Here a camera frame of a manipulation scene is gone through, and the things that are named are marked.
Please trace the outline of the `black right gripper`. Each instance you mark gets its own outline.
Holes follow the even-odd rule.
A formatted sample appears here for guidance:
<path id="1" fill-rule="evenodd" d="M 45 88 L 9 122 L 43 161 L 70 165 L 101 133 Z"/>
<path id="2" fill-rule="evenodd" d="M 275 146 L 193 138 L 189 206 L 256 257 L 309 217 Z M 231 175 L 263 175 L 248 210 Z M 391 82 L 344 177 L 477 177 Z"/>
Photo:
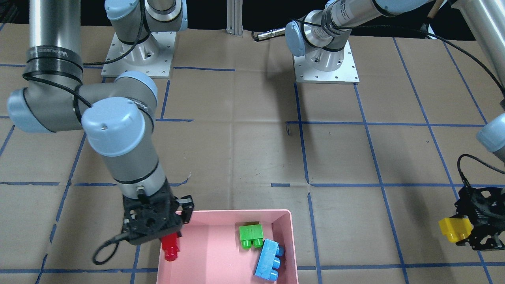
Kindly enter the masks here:
<path id="1" fill-rule="evenodd" d="M 176 210 L 179 203 L 165 180 L 158 192 L 141 200 L 123 196 L 124 238 L 137 246 L 182 229 L 183 221 Z"/>

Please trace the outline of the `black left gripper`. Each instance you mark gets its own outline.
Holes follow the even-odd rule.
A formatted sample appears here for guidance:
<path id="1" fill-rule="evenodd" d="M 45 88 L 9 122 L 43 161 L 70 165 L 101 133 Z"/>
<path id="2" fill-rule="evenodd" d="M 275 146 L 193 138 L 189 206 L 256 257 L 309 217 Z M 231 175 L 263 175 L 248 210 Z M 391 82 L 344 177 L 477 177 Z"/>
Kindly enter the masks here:
<path id="1" fill-rule="evenodd" d="M 473 250 L 504 250 L 499 235 L 505 230 L 504 189 L 497 187 L 463 187 L 454 204 L 456 218 L 467 217 L 473 225 L 468 237 L 456 242 L 458 246 L 469 246 Z"/>

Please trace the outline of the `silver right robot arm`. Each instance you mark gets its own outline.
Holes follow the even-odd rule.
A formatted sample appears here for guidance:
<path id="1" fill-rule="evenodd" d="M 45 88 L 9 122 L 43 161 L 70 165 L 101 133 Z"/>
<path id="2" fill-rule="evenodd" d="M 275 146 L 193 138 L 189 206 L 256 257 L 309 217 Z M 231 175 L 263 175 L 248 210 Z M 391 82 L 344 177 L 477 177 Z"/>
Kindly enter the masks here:
<path id="1" fill-rule="evenodd" d="M 124 224 L 110 243 L 139 245 L 180 232 L 190 213 L 177 214 L 152 141 L 158 105 L 153 79 L 126 71 L 112 83 L 83 84 L 80 1 L 31 0 L 26 88 L 7 100 L 14 125 L 27 133 L 83 129 L 123 194 Z"/>

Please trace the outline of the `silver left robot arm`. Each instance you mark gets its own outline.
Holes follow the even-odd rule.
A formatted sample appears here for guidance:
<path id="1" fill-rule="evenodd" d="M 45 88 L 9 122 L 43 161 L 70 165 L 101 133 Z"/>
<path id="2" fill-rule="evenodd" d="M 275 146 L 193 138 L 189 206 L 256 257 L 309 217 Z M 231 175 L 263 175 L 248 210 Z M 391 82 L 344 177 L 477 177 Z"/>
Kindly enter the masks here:
<path id="1" fill-rule="evenodd" d="M 459 10 L 473 37 L 481 47 L 490 66 L 476 56 L 442 36 L 422 30 L 393 24 L 370 24 L 378 17 L 393 18 L 413 11 L 426 0 L 330 0 L 321 10 L 314 10 L 300 19 L 292 19 L 286 26 L 285 38 L 293 56 L 314 55 L 317 68 L 321 57 L 332 52 L 342 58 L 343 47 L 352 30 L 395 29 L 434 37 L 477 63 L 504 94 L 504 1 L 503 0 L 449 0 L 452 8 Z M 471 185 L 461 169 L 463 158 L 471 158 L 487 168 L 500 170 L 478 157 L 461 154 L 456 162 L 462 181 L 456 212 L 440 221 L 440 229 L 448 241 L 457 246 L 470 246 L 473 250 L 504 250 L 500 236 L 504 234 L 504 189 L 498 187 L 476 188 Z"/>

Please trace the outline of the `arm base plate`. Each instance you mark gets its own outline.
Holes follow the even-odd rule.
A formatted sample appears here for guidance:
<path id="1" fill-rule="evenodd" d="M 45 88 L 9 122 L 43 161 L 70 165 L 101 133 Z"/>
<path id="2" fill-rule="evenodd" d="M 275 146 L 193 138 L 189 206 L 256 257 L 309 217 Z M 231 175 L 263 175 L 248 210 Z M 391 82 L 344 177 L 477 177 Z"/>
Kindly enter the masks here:
<path id="1" fill-rule="evenodd" d="M 359 74 L 349 41 L 343 50 L 316 50 L 305 56 L 294 56 L 297 83 L 358 84 Z"/>
<path id="2" fill-rule="evenodd" d="M 101 75 L 116 78 L 126 71 L 138 71 L 151 78 L 169 79 L 177 32 L 155 32 L 123 59 L 102 68 Z"/>

